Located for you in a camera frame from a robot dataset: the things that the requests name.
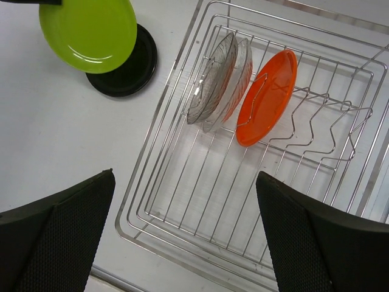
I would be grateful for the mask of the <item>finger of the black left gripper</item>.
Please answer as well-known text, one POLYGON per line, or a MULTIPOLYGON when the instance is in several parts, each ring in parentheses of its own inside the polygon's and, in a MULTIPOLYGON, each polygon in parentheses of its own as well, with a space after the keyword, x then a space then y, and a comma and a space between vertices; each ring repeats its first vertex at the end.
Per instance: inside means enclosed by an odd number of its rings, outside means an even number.
POLYGON ((14 4, 45 4, 45 5, 62 5, 62 0, 1 0, 14 4))

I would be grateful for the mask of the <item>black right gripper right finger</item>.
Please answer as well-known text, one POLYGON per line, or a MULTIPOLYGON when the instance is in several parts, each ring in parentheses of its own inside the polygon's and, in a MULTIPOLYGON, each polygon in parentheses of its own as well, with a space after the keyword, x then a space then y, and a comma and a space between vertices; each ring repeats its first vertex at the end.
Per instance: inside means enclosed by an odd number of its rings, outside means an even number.
POLYGON ((256 194, 279 291, 388 291, 388 225, 259 172, 256 194))

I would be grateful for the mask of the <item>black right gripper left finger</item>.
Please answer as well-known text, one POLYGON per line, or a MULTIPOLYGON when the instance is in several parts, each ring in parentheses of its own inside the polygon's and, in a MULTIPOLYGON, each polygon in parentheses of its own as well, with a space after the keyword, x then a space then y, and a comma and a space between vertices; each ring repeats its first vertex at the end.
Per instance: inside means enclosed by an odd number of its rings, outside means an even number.
POLYGON ((1 291, 84 291, 115 189, 111 169, 1 213, 1 291))

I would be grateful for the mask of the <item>green plate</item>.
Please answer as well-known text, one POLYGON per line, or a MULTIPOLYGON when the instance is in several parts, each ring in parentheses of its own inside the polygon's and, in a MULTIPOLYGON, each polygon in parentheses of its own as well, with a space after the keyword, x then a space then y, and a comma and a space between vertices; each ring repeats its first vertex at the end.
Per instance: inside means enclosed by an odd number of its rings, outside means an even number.
POLYGON ((129 58, 136 43, 136 15, 127 0, 41 4, 39 21, 56 55, 86 73, 117 69, 129 58))

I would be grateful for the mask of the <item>black plate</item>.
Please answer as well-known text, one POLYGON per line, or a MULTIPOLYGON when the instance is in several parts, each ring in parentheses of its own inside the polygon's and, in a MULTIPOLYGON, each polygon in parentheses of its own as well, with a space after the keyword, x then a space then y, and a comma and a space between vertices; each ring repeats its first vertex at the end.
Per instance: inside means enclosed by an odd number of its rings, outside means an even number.
POLYGON ((140 91, 152 79, 157 68, 158 52, 154 38, 149 31, 137 26, 137 38, 129 58, 117 69, 86 77, 100 93, 110 97, 127 97, 140 91))

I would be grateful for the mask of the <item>orange plate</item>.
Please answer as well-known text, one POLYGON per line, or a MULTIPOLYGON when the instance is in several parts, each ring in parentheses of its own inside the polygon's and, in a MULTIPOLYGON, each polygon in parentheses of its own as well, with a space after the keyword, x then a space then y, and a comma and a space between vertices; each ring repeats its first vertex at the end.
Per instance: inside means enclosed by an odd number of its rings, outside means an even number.
POLYGON ((265 137, 284 113, 297 78, 297 57, 289 49, 275 54, 249 88, 236 123, 236 138, 249 147, 265 137))

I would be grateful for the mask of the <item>clear glass plate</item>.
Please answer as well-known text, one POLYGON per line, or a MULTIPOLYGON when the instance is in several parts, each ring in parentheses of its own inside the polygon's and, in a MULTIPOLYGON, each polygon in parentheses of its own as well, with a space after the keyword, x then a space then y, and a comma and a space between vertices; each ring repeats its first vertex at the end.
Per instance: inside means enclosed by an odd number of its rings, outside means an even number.
POLYGON ((229 83, 214 112, 202 123, 203 132, 216 131, 230 118, 248 87, 252 68, 250 42, 247 38, 243 38, 238 43, 238 53, 229 83))

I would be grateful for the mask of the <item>smoky grey glass plate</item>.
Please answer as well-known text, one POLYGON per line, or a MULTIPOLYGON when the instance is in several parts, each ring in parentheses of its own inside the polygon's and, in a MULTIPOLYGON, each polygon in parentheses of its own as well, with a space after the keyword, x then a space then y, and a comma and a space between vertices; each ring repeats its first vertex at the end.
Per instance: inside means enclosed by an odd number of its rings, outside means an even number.
POLYGON ((236 37, 228 33, 212 52, 197 81, 187 112, 188 124, 202 122, 216 110, 231 78, 237 54, 236 37))

